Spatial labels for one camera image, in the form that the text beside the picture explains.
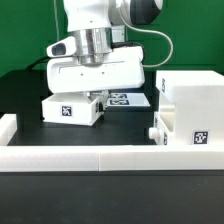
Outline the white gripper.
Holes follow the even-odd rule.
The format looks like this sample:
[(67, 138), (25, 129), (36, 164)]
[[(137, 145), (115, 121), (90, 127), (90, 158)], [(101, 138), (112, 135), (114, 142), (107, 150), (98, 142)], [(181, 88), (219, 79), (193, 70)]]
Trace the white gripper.
[(83, 92), (88, 104), (94, 99), (89, 91), (100, 91), (99, 110), (104, 111), (108, 90), (139, 88), (145, 82), (140, 46), (115, 48), (102, 64), (81, 65), (75, 57), (51, 59), (47, 82), (52, 93)]

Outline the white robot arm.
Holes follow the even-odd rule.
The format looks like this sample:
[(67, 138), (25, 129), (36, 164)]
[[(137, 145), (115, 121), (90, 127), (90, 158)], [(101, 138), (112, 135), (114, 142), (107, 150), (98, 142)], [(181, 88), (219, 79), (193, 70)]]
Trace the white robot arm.
[(69, 36), (47, 48), (47, 83), (56, 95), (139, 88), (143, 49), (117, 41), (119, 25), (148, 25), (163, 0), (63, 0)]

